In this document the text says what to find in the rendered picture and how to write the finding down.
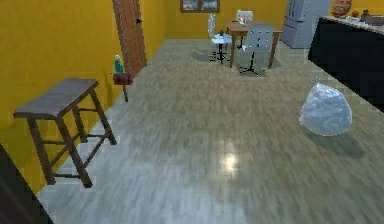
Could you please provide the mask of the grey perforated office chair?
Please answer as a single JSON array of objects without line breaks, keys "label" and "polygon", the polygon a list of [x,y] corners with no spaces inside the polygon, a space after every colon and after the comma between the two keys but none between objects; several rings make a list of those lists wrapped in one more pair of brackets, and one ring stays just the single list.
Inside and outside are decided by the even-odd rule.
[{"label": "grey perforated office chair", "polygon": [[273,26],[266,23],[252,23],[248,25],[247,38],[241,47],[241,52],[250,53],[251,59],[248,67],[239,66],[241,74],[252,72],[258,76],[258,73],[254,69],[255,54],[270,50],[273,40],[273,31]]}]

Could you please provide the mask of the grey fridge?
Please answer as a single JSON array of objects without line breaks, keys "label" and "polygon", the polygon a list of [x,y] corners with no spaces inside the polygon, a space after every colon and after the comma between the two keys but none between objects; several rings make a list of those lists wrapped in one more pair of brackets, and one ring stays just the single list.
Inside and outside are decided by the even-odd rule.
[{"label": "grey fridge", "polygon": [[326,16],[332,0],[287,0],[281,41],[290,48],[309,49],[318,19]]}]

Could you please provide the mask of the red striped vase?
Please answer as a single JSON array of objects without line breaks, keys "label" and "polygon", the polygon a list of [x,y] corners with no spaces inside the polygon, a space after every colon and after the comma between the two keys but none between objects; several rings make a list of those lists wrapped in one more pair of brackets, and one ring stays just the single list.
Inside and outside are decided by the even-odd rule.
[{"label": "red striped vase", "polygon": [[344,17],[352,7],[352,0],[335,0],[331,6],[331,14],[336,18]]}]

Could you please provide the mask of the black kitchen counter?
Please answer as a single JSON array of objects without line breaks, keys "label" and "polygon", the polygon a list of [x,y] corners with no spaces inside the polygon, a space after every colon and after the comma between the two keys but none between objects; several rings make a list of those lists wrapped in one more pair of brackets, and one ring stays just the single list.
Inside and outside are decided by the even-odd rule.
[{"label": "black kitchen counter", "polygon": [[384,113],[384,34],[320,17],[308,59]]}]

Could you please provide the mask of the white clear chair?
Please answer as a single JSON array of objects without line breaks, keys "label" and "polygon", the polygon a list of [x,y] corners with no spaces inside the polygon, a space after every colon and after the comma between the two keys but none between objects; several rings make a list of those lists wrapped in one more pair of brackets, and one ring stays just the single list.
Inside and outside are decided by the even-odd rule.
[{"label": "white clear chair", "polygon": [[211,61],[218,60],[220,63],[224,63],[225,59],[228,59],[228,45],[232,42],[232,36],[220,30],[215,32],[216,28],[216,15],[210,13],[208,15],[207,30],[211,39],[211,43],[217,46],[217,49],[212,52]]}]

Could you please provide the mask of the green spray bottle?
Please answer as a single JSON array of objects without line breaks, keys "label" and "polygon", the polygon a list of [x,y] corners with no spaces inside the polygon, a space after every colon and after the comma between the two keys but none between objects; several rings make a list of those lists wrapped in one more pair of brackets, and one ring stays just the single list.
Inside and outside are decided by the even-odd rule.
[{"label": "green spray bottle", "polygon": [[115,64],[115,71],[117,73],[123,73],[124,72],[124,67],[121,64],[121,57],[119,55],[115,56],[114,64]]}]

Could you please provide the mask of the brown wooden dining table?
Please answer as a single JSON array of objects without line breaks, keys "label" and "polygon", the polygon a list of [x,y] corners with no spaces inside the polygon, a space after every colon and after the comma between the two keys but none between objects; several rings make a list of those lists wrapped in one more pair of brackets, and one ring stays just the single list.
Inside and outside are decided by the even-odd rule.
[{"label": "brown wooden dining table", "polygon": [[[233,65],[234,56],[235,56],[235,42],[238,37],[247,35],[248,28],[246,26],[242,26],[237,21],[229,21],[226,24],[226,27],[227,27],[228,33],[232,36],[232,43],[230,47],[230,65]],[[276,51],[276,47],[277,47],[277,43],[279,41],[280,35],[281,35],[280,30],[273,31],[273,41],[271,45],[269,64],[268,64],[269,69],[271,69],[273,65],[274,55],[275,55],[275,51]]]}]

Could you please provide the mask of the brown wooden side table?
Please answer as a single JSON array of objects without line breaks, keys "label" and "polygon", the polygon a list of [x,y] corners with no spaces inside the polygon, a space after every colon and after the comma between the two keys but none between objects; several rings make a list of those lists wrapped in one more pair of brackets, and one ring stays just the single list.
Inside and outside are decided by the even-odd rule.
[{"label": "brown wooden side table", "polygon": [[[86,170],[105,139],[112,145],[117,141],[107,120],[95,88],[99,85],[96,79],[67,78],[55,84],[42,95],[15,109],[15,118],[25,118],[37,151],[45,180],[48,185],[56,183],[56,177],[78,178],[85,188],[92,187],[92,181]],[[98,114],[104,128],[103,134],[85,132],[81,112]],[[52,120],[56,123],[61,134],[61,141],[44,140],[39,130],[38,120]],[[97,144],[91,150],[85,161],[82,161],[75,146],[80,139],[87,143],[89,138],[98,138]],[[54,173],[52,167],[61,156],[68,152],[77,171],[77,175]]]}]

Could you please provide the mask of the brown framed window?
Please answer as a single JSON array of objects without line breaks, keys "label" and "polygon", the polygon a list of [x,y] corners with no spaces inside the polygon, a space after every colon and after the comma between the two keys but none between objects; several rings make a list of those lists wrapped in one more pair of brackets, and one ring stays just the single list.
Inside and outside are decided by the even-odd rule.
[{"label": "brown framed window", "polygon": [[182,13],[218,13],[220,0],[180,0]]}]

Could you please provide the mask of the dark red small stand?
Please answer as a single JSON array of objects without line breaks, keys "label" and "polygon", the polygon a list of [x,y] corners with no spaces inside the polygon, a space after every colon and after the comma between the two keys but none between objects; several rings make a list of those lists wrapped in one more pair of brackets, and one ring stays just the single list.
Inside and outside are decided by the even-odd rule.
[{"label": "dark red small stand", "polygon": [[131,75],[129,73],[114,73],[113,82],[115,85],[120,85],[122,87],[124,100],[128,102],[129,99],[128,99],[127,86],[133,83],[133,79]]}]

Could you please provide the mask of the brown wooden room door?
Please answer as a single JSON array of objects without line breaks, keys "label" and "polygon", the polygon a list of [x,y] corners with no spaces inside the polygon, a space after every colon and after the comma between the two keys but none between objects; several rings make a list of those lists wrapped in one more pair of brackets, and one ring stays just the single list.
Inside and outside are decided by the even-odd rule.
[{"label": "brown wooden room door", "polygon": [[135,77],[147,64],[139,0],[112,0],[125,70]]}]

